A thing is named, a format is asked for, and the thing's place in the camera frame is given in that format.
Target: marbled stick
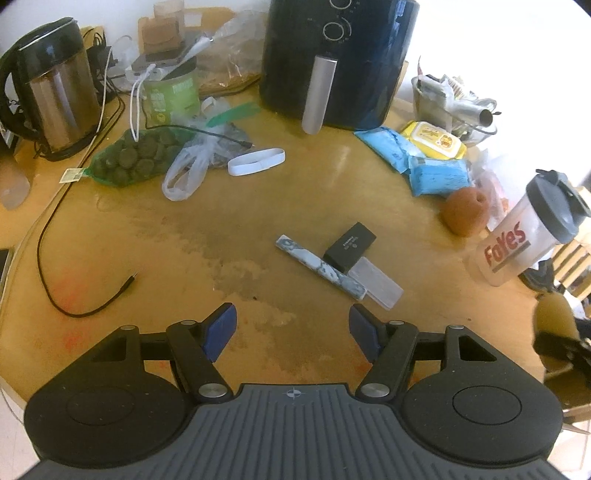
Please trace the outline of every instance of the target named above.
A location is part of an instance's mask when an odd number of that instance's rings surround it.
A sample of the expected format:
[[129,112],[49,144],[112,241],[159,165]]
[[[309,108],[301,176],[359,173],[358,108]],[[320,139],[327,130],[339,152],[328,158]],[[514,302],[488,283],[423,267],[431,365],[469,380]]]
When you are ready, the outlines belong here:
[[338,270],[335,270],[312,252],[299,246],[288,236],[281,235],[275,244],[284,252],[289,253],[301,264],[305,265],[310,270],[314,270],[318,275],[347,292],[355,300],[362,300],[363,297],[365,297],[367,289],[361,283],[353,280],[347,275],[343,275]]

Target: price tag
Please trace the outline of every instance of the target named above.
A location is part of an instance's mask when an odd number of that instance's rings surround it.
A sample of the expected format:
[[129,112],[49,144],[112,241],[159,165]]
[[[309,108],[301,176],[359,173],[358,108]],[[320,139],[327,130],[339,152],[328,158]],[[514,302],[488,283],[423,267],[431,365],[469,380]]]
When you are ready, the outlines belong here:
[[60,183],[71,183],[85,177],[85,168],[67,168],[61,176]]

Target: black round pad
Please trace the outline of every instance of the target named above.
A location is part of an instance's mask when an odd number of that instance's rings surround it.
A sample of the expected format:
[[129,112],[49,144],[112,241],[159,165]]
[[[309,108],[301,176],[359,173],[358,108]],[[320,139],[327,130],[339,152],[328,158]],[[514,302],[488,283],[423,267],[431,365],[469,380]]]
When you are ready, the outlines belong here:
[[80,468],[126,465],[176,436],[184,395],[156,375],[114,370],[58,376],[33,395],[25,427],[40,456]]
[[134,396],[123,388],[93,387],[75,394],[67,410],[74,421],[98,426],[123,420],[134,405]]
[[560,403],[508,362],[460,362],[408,390],[409,433],[438,455],[477,465],[514,465],[547,455],[562,426]]
[[[498,408],[482,408],[483,404],[490,403]],[[521,402],[513,393],[503,388],[478,385],[456,393],[453,408],[460,416],[474,423],[502,425],[521,413]]]

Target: kettle handle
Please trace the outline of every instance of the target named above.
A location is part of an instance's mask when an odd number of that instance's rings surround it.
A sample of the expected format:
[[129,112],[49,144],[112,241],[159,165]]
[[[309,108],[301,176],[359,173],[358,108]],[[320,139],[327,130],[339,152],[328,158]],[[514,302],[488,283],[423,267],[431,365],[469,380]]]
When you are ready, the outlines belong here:
[[25,127],[10,110],[10,100],[6,95],[6,82],[8,76],[16,72],[17,62],[15,47],[10,48],[0,59],[0,122],[2,125],[19,137],[27,140],[40,140],[41,136],[35,130]]
[[336,64],[337,60],[320,55],[314,58],[306,107],[301,119],[301,127],[309,135],[316,135],[324,123],[326,106],[329,103],[330,90],[335,78]]

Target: blue wrapper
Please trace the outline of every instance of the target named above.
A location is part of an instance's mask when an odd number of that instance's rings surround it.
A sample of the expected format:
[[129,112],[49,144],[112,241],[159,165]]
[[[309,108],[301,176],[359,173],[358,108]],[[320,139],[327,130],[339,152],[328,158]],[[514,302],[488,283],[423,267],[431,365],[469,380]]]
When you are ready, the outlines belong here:
[[412,158],[408,175],[413,196],[434,194],[447,197],[471,185],[464,160],[433,160]]
[[355,132],[355,136],[399,173],[405,173],[409,169],[411,158],[425,157],[416,145],[388,127]]

